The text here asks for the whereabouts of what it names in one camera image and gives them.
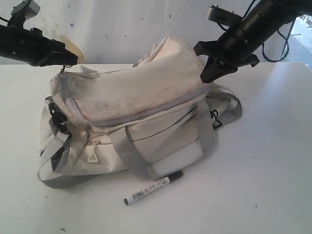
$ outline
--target zipper tab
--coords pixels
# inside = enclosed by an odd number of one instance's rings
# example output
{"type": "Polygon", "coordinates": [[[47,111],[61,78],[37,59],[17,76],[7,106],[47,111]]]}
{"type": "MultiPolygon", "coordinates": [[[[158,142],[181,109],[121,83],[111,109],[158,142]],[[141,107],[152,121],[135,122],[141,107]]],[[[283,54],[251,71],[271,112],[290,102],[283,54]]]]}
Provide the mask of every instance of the zipper tab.
{"type": "Polygon", "coordinates": [[[88,157],[88,162],[90,162],[90,163],[97,163],[98,162],[98,156],[96,153],[98,144],[100,144],[100,141],[96,140],[94,142],[93,153],[88,157]]]}

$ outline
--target bag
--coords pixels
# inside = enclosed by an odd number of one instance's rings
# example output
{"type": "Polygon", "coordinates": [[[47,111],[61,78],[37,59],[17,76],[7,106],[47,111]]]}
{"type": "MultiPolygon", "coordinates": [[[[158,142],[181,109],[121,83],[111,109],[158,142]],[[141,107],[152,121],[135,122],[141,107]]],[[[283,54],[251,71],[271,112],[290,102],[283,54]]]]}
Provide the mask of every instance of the bag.
{"type": "Polygon", "coordinates": [[[64,188],[128,168],[157,179],[198,160],[214,129],[242,114],[233,92],[201,82],[203,69],[167,36],[133,68],[57,74],[41,115],[38,178],[64,188]]]}

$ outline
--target table surface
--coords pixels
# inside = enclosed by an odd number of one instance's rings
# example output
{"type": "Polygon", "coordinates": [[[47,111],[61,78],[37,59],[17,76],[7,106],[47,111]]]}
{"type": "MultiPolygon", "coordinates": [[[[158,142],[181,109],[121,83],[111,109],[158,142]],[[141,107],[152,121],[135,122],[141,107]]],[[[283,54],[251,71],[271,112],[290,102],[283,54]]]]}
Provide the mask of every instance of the table surface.
{"type": "Polygon", "coordinates": [[[242,118],[216,131],[214,150],[183,178],[131,206],[125,196],[151,182],[128,171],[66,190],[37,180],[40,113],[60,67],[0,71],[0,233],[311,233],[312,73],[303,63],[260,63],[220,78],[240,98],[242,118]]]}

